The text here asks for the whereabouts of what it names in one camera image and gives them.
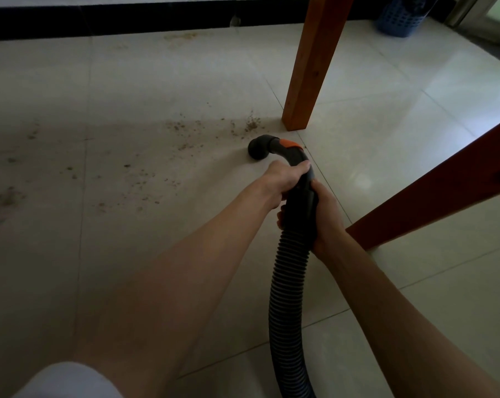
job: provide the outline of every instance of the white sleeve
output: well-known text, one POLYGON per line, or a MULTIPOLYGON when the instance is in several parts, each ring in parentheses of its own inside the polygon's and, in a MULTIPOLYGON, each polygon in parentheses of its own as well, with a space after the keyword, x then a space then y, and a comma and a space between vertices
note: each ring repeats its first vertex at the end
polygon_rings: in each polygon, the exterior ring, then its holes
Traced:
POLYGON ((123 398, 105 376, 74 362, 56 363, 37 373, 12 398, 123 398))

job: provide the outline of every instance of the person's left hand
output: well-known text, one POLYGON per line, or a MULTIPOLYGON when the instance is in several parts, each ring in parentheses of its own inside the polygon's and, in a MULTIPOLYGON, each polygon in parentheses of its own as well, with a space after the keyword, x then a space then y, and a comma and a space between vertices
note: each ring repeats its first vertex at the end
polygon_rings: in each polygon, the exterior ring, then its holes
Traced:
POLYGON ((273 161, 259 181, 270 193, 271 210, 277 208, 281 200, 285 200, 286 192, 292 189, 300 177, 307 173, 311 162, 303 161, 297 166, 289 166, 281 161, 273 161))

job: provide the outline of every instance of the black baseboard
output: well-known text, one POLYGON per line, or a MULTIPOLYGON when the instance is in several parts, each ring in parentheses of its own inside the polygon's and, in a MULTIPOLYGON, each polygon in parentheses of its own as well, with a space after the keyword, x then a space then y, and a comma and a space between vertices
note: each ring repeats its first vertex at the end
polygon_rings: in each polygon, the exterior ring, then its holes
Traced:
MULTIPOLYGON (((376 19, 387 0, 354 0, 348 19, 376 19)), ((439 0, 431 15, 445 20, 456 2, 439 0)), ((0 40, 65 38, 302 23, 309 0, 220 0, 91 6, 0 8, 0 40)))

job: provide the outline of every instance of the wooden table leg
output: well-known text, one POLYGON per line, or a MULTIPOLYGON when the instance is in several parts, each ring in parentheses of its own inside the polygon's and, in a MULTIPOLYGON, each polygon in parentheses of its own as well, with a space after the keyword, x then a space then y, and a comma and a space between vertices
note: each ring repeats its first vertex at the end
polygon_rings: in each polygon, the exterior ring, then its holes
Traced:
POLYGON ((353 223, 347 232, 369 250, 498 194, 500 124, 353 223))
POLYGON ((288 131, 307 127, 353 0, 310 0, 283 109, 288 131))

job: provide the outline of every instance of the vacuum cleaner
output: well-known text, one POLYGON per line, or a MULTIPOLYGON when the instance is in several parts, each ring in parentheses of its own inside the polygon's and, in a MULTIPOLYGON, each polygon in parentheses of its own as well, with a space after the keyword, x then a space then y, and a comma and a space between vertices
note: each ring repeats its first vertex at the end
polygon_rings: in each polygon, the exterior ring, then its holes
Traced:
MULTIPOLYGON (((269 153, 284 157, 290 166, 307 160, 297 143, 261 135, 248 144, 255 160, 269 153)), ((303 281, 309 251, 316 238, 318 196, 311 189, 313 168, 289 191, 268 307, 268 336, 274 373, 283 398, 316 398, 307 374, 301 341, 303 281)))

